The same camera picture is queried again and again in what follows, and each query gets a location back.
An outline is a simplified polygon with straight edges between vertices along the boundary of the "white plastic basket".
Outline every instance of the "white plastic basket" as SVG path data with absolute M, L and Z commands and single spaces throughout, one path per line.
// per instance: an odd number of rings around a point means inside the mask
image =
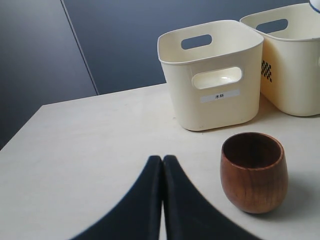
M 287 20 L 271 33 L 258 26 Z M 320 14 L 308 3 L 294 4 L 243 17 L 241 23 L 264 37 L 261 93 L 293 116 L 320 114 Z
M 182 41 L 210 35 L 190 49 Z M 158 58 L 176 119 L 202 131 L 253 119 L 259 110 L 264 38 L 246 25 L 221 20 L 174 30 L 158 39 Z

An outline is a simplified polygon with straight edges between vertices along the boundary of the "table surface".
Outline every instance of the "table surface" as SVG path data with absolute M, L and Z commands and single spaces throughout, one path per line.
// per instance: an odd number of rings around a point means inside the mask
M 319 239 L 319 129 L 318 117 L 284 114 L 262 96 L 248 123 L 188 131 L 166 84 L 44 105 L 0 151 L 0 239 L 73 237 L 119 202 L 150 155 L 167 154 L 212 205 L 257 236 Z M 223 142 L 249 131 L 282 143 L 289 173 L 284 203 L 259 216 L 227 200 L 219 174 Z

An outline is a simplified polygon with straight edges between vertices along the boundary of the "cup rim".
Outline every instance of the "cup rim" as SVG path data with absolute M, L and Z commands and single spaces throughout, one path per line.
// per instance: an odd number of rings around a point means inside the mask
M 274 162 L 272 163 L 271 165 L 268 165 L 268 166 L 265 166 L 265 167 L 258 167 L 258 168 L 251 168 L 251 167 L 243 167 L 243 166 L 240 166 L 240 165 L 237 165 L 235 163 L 233 163 L 232 161 L 230 161 L 226 155 L 225 155 L 225 151 L 224 151 L 224 148 L 225 148 L 225 145 L 226 143 L 234 138 L 235 136 L 239 136 L 239 135 L 247 135 L 247 134 L 256 134 L 256 135 L 263 135 L 269 139 L 271 139 L 272 141 L 274 141 L 278 147 L 280 148 L 280 156 L 279 158 Z M 281 162 L 281 160 L 285 157 L 285 150 L 284 150 L 284 147 L 282 146 L 282 144 L 276 139 L 274 138 L 273 136 L 270 136 L 266 133 L 262 133 L 262 132 L 256 132 L 256 131 L 246 131 L 246 132 L 240 132 L 240 133 L 237 133 L 237 134 L 234 134 L 230 137 L 228 137 L 222 144 L 222 148 L 221 148 L 221 154 L 222 154 L 222 157 L 224 159 L 226 159 L 226 161 L 228 163 L 230 163 L 232 166 L 236 167 L 236 168 L 239 168 L 239 169 L 242 169 L 242 170 L 250 170 L 250 171 L 264 171 L 264 170 L 267 170 L 267 169 L 271 169 L 273 168 L 274 166 L 276 166 L 277 164 L 279 164 Z

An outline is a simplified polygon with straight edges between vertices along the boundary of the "white label sticker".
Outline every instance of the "white label sticker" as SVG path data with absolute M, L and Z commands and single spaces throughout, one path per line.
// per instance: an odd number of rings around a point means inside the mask
M 235 96 L 239 96 L 239 95 L 240 95 L 239 89 L 232 90 L 232 91 L 225 91 L 225 92 L 216 93 L 213 95 L 202 96 L 201 103 L 212 102 L 212 101 L 231 98 L 231 97 L 235 97 Z

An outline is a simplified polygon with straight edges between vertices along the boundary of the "wooden cup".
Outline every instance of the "wooden cup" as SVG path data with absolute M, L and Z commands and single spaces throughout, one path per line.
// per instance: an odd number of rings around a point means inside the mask
M 288 189 L 283 146 L 258 132 L 229 137 L 221 150 L 220 178 L 226 197 L 242 211 L 262 214 L 275 209 Z

